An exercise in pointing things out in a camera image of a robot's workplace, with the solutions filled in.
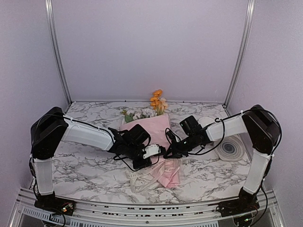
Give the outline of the cream ribbon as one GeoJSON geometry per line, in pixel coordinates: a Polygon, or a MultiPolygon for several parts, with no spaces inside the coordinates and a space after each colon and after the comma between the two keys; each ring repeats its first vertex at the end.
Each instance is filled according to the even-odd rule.
{"type": "Polygon", "coordinates": [[[137,172],[127,170],[126,178],[130,180],[130,188],[133,193],[139,193],[155,183],[165,188],[174,188],[180,184],[179,171],[182,165],[181,159],[156,159],[152,166],[137,172]]]}

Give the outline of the pink wrapping paper sheet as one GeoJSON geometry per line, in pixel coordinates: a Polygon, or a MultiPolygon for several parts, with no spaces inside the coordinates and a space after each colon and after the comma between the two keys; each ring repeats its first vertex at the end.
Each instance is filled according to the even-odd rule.
{"type": "Polygon", "coordinates": [[[136,124],[141,125],[150,134],[151,144],[159,144],[166,149],[169,148],[169,142],[165,137],[165,130],[170,128],[170,120],[167,114],[124,123],[119,129],[121,131],[129,130],[136,124]]]}

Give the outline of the peach flower long green stem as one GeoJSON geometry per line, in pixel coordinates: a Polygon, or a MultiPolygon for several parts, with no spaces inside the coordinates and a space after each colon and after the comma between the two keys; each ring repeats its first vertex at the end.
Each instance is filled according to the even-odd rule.
{"type": "Polygon", "coordinates": [[[163,114],[167,108],[168,108],[168,103],[166,102],[166,99],[162,97],[160,99],[160,112],[161,112],[161,114],[163,114]]]}

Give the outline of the orange flower stem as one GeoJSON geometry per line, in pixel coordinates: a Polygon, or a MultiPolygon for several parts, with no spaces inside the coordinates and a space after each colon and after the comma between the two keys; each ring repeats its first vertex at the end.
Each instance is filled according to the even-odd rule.
{"type": "Polygon", "coordinates": [[[162,115],[164,111],[164,107],[161,99],[162,90],[158,89],[153,92],[152,97],[150,98],[150,106],[156,111],[157,115],[162,115]]]}

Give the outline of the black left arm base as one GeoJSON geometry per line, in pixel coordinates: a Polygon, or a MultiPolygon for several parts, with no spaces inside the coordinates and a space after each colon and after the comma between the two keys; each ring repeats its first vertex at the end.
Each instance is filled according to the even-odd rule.
{"type": "Polygon", "coordinates": [[[75,209],[75,201],[59,198],[53,192],[49,195],[38,194],[34,206],[43,210],[72,216],[75,209]]]}

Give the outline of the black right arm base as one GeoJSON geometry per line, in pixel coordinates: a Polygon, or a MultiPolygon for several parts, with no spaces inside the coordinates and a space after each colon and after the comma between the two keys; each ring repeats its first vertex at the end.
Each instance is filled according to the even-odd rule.
{"type": "Polygon", "coordinates": [[[220,212],[222,217],[227,217],[258,210],[260,208],[260,205],[257,202],[258,192],[259,189],[256,193],[250,194],[242,187],[237,199],[222,201],[218,203],[216,211],[220,212]]]}

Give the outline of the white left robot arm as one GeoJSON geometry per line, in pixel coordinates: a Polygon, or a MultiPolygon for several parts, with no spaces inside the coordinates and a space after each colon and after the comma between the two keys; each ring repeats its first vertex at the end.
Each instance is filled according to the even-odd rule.
{"type": "Polygon", "coordinates": [[[53,107],[40,117],[30,129],[32,174],[41,202],[49,210],[56,210],[60,200],[53,187],[53,159],[65,153],[64,148],[78,151],[80,146],[114,154],[115,159],[131,160],[134,171],[153,165],[152,157],[160,156],[165,148],[152,142],[152,136],[141,125],[129,130],[101,128],[75,120],[53,107]]]}

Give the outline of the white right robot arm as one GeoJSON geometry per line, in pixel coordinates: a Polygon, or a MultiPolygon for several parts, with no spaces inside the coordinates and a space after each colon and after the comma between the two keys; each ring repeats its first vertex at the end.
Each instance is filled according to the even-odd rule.
{"type": "Polygon", "coordinates": [[[180,126],[187,135],[179,140],[171,130],[166,129],[165,135],[169,148],[164,158],[182,158],[189,155],[201,156],[202,151],[193,152],[196,147],[204,147],[210,143],[222,143],[230,136],[248,134],[252,144],[252,160],[247,179],[242,188],[245,193],[235,200],[234,207],[244,212],[253,204],[251,195],[256,194],[263,179],[269,171],[272,156],[282,139],[282,128],[273,113],[261,105],[254,105],[250,109],[224,119],[217,118],[212,123],[202,126],[194,116],[189,116],[180,122],[180,126]]]}

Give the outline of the orange bowl white inside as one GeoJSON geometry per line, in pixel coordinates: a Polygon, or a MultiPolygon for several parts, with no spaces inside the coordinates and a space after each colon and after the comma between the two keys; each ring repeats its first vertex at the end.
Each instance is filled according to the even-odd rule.
{"type": "Polygon", "coordinates": [[[201,117],[198,120],[198,123],[204,128],[207,125],[214,123],[214,119],[210,117],[201,117]]]}

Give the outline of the grey swirl ceramic plate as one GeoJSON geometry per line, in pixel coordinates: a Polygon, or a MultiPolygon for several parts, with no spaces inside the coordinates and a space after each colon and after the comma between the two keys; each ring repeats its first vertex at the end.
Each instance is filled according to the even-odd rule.
{"type": "Polygon", "coordinates": [[[239,136],[225,138],[215,149],[218,157],[223,161],[240,161],[245,153],[245,148],[239,136]]]}

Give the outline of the aluminium frame left post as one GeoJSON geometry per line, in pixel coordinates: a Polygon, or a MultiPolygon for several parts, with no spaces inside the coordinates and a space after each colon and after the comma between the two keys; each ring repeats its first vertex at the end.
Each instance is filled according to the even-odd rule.
{"type": "Polygon", "coordinates": [[[60,48],[59,48],[57,32],[56,32],[56,27],[55,27],[55,19],[54,19],[54,14],[53,14],[53,1],[52,0],[45,0],[45,9],[46,9],[46,16],[47,16],[47,21],[48,21],[48,25],[49,25],[49,32],[50,32],[50,38],[51,38],[51,43],[52,43],[52,48],[53,48],[53,53],[54,53],[54,59],[55,59],[58,73],[59,73],[60,82],[62,85],[62,89],[63,89],[63,93],[65,96],[66,102],[68,105],[71,105],[72,99],[71,99],[71,94],[70,94],[70,91],[68,88],[67,79],[66,79],[63,64],[62,64],[62,58],[60,55],[60,48]]]}

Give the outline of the aluminium frame post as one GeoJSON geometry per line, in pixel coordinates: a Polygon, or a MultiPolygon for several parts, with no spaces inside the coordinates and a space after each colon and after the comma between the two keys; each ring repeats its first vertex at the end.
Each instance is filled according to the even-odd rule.
{"type": "Polygon", "coordinates": [[[53,1],[52,0],[45,0],[45,9],[46,9],[46,16],[47,16],[47,21],[48,21],[48,25],[49,25],[49,32],[50,32],[50,38],[51,38],[51,43],[52,43],[52,48],[53,48],[53,53],[54,53],[54,59],[55,59],[58,73],[59,73],[60,82],[62,85],[62,89],[63,89],[63,93],[65,96],[66,102],[68,105],[71,105],[72,99],[71,99],[71,94],[70,94],[70,91],[68,88],[67,79],[66,79],[63,64],[62,64],[62,58],[60,55],[60,48],[59,48],[57,32],[56,32],[56,27],[55,27],[55,19],[54,19],[54,14],[53,14],[53,1]]]}
{"type": "Polygon", "coordinates": [[[231,103],[232,96],[234,94],[236,84],[237,84],[237,81],[240,76],[242,62],[243,62],[246,48],[248,46],[248,42],[249,42],[249,38],[250,38],[255,4],[256,4],[255,0],[249,0],[248,4],[247,4],[247,10],[246,10],[246,16],[245,16],[245,21],[244,21],[244,28],[243,28],[243,32],[242,32],[239,52],[238,52],[235,67],[233,70],[232,79],[231,79],[231,82],[230,82],[230,85],[229,85],[229,88],[227,91],[227,95],[226,95],[225,101],[224,101],[225,108],[228,108],[228,106],[231,103]]]}

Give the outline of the aluminium front rail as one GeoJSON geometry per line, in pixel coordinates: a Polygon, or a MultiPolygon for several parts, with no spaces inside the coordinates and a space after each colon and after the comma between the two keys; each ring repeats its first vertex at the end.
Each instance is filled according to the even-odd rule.
{"type": "Polygon", "coordinates": [[[284,227],[273,191],[258,194],[258,210],[222,216],[221,200],[181,204],[119,204],[75,199],[74,213],[65,217],[34,206],[32,190],[22,188],[9,219],[10,227],[284,227]]]}

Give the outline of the aluminium frame right post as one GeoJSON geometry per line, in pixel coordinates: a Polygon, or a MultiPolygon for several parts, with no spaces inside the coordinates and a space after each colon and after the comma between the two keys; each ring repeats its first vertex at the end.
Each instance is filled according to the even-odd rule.
{"type": "Polygon", "coordinates": [[[245,21],[244,21],[244,28],[243,28],[243,32],[242,32],[239,52],[238,52],[235,67],[233,70],[232,79],[231,79],[231,82],[230,82],[230,85],[229,85],[229,88],[227,91],[227,95],[226,95],[225,101],[224,101],[225,108],[228,108],[228,106],[231,103],[232,96],[234,94],[236,84],[237,84],[237,81],[240,76],[242,62],[243,62],[246,48],[248,46],[248,42],[249,42],[249,38],[250,38],[255,4],[256,4],[255,0],[249,0],[248,4],[247,4],[247,10],[246,10],[246,16],[245,16],[245,21]]]}

